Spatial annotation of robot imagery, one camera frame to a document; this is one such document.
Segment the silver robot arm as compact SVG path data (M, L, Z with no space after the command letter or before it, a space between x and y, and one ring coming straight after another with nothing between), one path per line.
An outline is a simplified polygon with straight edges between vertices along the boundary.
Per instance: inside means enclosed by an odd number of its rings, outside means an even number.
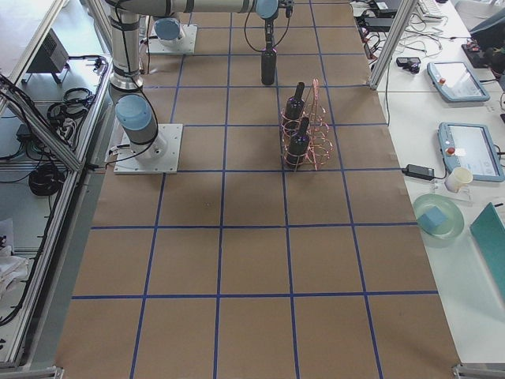
M176 13L256 13L264 20L265 48L261 53L261 82L275 80L276 44L274 21L280 9L292 13L291 1L109 1L112 31L113 73L110 96L117 120L129 138L132 155L125 161L152 163L166 153L167 139L161 135L153 106L143 93L140 77L140 16L152 16L161 23L160 40L177 39L181 27Z
M160 43L167 46L181 42L185 36L180 21L173 17L156 19L153 30Z

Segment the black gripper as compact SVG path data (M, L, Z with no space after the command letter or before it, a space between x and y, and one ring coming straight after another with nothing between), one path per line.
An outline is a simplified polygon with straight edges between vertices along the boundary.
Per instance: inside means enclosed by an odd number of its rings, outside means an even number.
M273 51L275 48L274 26L275 18L269 17L264 20L265 51Z

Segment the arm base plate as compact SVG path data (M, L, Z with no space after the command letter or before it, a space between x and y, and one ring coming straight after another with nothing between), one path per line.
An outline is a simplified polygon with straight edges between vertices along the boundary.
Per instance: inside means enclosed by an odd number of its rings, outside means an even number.
M149 36L149 52L154 55L194 54L197 26L176 24L174 27L154 27Z
M115 158L118 162L114 165L115 174L174 174L178 171L182 124L159 124L158 136L149 149L144 150L136 144L131 144L126 133L122 133L121 144L125 148L118 150Z

